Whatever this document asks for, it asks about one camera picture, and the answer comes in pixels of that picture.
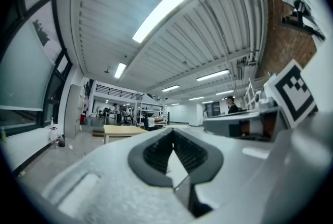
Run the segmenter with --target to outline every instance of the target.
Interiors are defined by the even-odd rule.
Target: brick wall
[[[268,0],[267,41],[257,77],[279,73],[292,59],[304,67],[316,52],[310,35],[281,26],[281,17],[290,11],[281,0]]]

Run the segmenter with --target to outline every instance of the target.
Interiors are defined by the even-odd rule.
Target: window frame
[[[1,48],[0,52],[0,62],[4,57],[4,54],[12,41],[12,39],[16,36],[18,31],[21,29],[21,27],[44,5],[46,5],[48,2],[51,2],[52,7],[52,15],[53,15],[53,22],[56,28],[56,33],[60,42],[61,46],[61,52],[58,55],[55,66],[51,72],[48,84],[46,86],[46,90],[44,93],[44,101],[43,101],[43,111],[37,111],[37,118],[36,118],[36,124],[25,126],[25,127],[16,127],[11,129],[6,129],[6,136],[11,136],[15,134],[20,133],[26,133],[28,131],[32,131],[38,128],[43,128],[48,125],[50,125],[50,121],[45,121],[45,117],[47,115],[47,110],[50,104],[52,104],[53,107],[53,119],[54,123],[58,122],[58,114],[59,114],[59,105],[60,105],[60,99],[59,101],[49,99],[47,97],[47,94],[51,88],[52,82],[54,80],[54,77],[58,77],[62,84],[61,84],[61,90],[59,92],[62,93],[63,87],[65,86],[65,82],[67,79],[67,76],[69,74],[69,71],[72,67],[72,62],[67,54],[67,49],[65,47],[65,44],[63,42],[63,38],[60,31],[60,25],[59,25],[59,18],[58,18],[58,10],[57,10],[57,0],[39,0],[36,4],[34,4],[29,10],[27,10],[25,6],[24,0],[15,0],[13,3],[15,5],[16,14],[18,16],[17,19],[15,19],[9,27],[3,31],[0,38],[0,43],[3,46]],[[62,60],[63,57],[66,57],[68,63],[65,67],[64,74],[62,75],[60,72],[58,72],[58,66]]]

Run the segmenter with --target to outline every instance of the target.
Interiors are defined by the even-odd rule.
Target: shelf
[[[141,110],[141,111],[161,112],[161,110]]]
[[[162,107],[162,105],[160,105],[160,104],[152,104],[152,103],[145,103],[145,102],[141,102],[141,104],[145,104],[145,105],[152,105],[152,106],[159,106],[159,107]]]

